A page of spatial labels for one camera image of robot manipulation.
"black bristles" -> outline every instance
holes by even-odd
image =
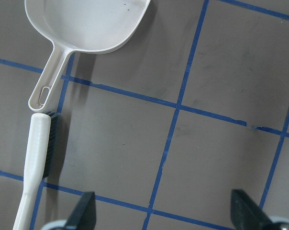
[[[52,163],[55,142],[56,142],[57,125],[59,123],[59,118],[60,118],[60,113],[46,112],[45,114],[51,117],[51,126],[50,126],[48,150],[47,150],[47,156],[45,159],[43,178],[47,177],[51,170],[51,163]]]

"white dustpan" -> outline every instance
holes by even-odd
[[[70,55],[104,54],[122,47],[150,0],[25,0],[33,27],[53,44],[52,54],[29,99],[34,112],[47,108]]]

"brush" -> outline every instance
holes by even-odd
[[[23,192],[13,230],[29,229],[38,187],[50,173],[59,113],[36,113],[31,117],[25,155]]]

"gray surface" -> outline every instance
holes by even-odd
[[[289,1],[244,2],[289,14]],[[76,53],[71,75],[176,103],[202,3],[152,0],[125,46],[106,55]],[[22,1],[0,1],[0,58],[43,68],[51,50],[28,22]],[[6,177],[23,174],[32,114],[27,101],[39,78],[8,64],[0,64],[4,230],[12,228],[22,193],[22,182]],[[62,83],[50,109],[57,108]],[[289,109],[289,21],[210,0],[183,105],[249,126],[179,112],[153,209],[181,220],[152,214],[147,229],[206,229],[184,218],[232,227],[230,190],[242,188],[259,203],[279,141],[279,135],[250,126],[282,130]],[[146,212],[136,209],[149,206],[174,110],[69,82],[47,182],[71,193],[93,190],[100,200],[116,203],[97,201],[97,229],[142,229]],[[78,199],[45,187],[35,229],[66,218]],[[289,218],[289,138],[264,210]]]

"white handle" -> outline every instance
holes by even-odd
[[[51,118],[46,114],[33,114],[25,155],[23,193],[13,230],[29,229],[35,197],[44,174]]]
[[[67,65],[72,49],[53,45],[53,51],[29,99],[29,107],[34,112],[43,112]]]

